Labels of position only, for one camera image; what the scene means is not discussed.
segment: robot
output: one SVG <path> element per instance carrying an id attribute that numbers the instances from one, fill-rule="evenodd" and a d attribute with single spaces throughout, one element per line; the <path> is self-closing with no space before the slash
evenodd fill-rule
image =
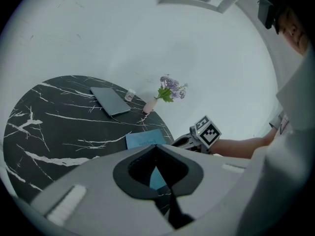
<path id="1" fill-rule="evenodd" d="M 219 139 L 221 132 L 210 120 L 204 116 L 189 128 L 189 133 L 176 139 L 172 146 L 209 154 L 210 147 Z"/>

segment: laptop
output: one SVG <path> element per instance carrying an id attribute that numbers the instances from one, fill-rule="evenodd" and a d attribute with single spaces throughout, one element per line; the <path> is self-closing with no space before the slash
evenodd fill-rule
<path id="1" fill-rule="evenodd" d="M 112 88 L 92 87 L 90 89 L 109 116 L 130 111 L 130 106 L 128 106 Z"/>

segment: white cube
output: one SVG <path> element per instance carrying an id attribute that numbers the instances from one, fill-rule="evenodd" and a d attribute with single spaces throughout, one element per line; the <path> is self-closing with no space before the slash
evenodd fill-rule
<path id="1" fill-rule="evenodd" d="M 222 134 L 209 117 L 204 116 L 195 123 L 195 130 L 198 139 L 207 147 L 219 139 Z"/>

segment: black marble table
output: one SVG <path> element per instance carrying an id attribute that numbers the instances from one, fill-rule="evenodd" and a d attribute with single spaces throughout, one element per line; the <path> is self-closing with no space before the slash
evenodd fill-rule
<path id="1" fill-rule="evenodd" d="M 131 111 L 110 118 L 90 87 L 113 88 L 124 98 L 127 90 L 85 76 L 63 76 L 29 90 L 7 122 L 3 153 L 17 195 L 30 202 L 40 191 L 78 165 L 126 148 L 125 135 L 160 129 L 168 144 L 173 137 L 156 112 L 142 112 L 145 102 L 125 101 Z"/>

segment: blue book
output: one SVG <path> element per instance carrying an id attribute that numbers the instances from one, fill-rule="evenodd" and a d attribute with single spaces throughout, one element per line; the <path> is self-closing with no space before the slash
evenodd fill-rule
<path id="1" fill-rule="evenodd" d="M 140 133 L 127 134 L 126 142 L 128 149 L 153 144 L 166 144 L 166 141 L 164 140 L 163 135 L 159 129 Z M 150 179 L 150 188 L 157 190 L 165 185 L 166 183 L 161 173 L 158 171 L 157 167 L 155 167 Z"/>

